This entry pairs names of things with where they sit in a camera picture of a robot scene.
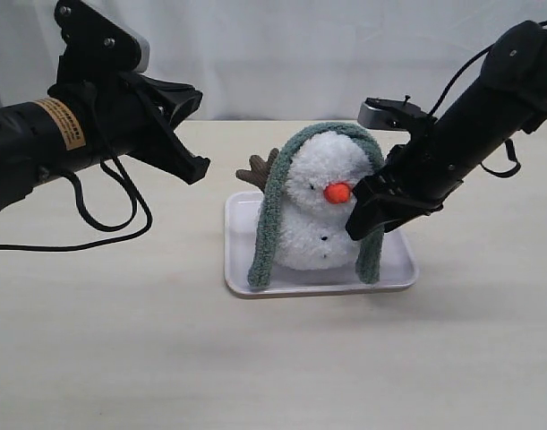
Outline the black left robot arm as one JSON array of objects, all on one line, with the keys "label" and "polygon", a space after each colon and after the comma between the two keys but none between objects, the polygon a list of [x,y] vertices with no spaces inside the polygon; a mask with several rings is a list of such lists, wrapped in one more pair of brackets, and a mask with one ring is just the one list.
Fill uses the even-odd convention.
[{"label": "black left robot arm", "polygon": [[124,155],[200,181],[210,161],[175,129],[201,100],[191,84],[62,55],[46,97],[0,107],[0,211],[45,182]]}]

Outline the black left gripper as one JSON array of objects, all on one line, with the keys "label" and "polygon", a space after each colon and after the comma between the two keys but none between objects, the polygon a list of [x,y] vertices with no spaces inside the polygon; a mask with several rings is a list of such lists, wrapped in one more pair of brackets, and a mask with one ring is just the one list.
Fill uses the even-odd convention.
[{"label": "black left gripper", "polygon": [[188,83],[64,53],[47,91],[47,116],[56,129],[47,144],[47,168],[82,170],[128,155],[195,184],[206,176],[210,159],[192,154],[171,128],[196,112],[202,97]]}]

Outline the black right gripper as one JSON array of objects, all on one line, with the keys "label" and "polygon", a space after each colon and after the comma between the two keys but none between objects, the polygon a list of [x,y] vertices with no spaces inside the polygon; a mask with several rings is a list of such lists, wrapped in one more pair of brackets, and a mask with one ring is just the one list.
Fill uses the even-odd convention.
[{"label": "black right gripper", "polygon": [[466,139],[446,130],[413,133],[393,147],[379,174],[365,176],[353,188],[354,209],[346,232],[359,241],[378,228],[385,233],[428,216],[466,176]]}]

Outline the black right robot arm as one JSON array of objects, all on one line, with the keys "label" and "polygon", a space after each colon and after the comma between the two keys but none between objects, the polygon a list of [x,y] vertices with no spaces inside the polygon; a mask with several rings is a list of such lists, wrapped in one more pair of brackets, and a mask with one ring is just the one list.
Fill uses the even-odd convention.
[{"label": "black right robot arm", "polygon": [[357,122],[370,130],[406,131],[383,167],[353,188],[346,231],[361,240],[390,232],[443,208],[464,178],[501,145],[515,157],[511,137],[547,120],[547,22],[523,21],[480,52],[478,76],[442,116],[409,99],[366,99]]}]

